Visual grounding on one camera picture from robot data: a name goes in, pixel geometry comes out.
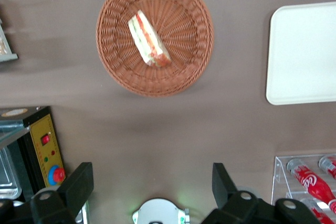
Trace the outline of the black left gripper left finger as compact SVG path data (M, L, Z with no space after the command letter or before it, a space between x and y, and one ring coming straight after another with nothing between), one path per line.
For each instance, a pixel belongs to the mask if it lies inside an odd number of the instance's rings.
M45 188L16 207L1 199L1 223L75 223L93 189L92 163L83 162L56 190Z

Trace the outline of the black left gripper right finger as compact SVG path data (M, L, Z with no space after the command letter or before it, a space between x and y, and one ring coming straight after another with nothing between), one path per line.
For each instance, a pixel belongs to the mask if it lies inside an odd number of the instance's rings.
M212 192L217 204L202 223L319 223L300 201L281 198L270 205L253 193L238 190L222 163L214 163Z

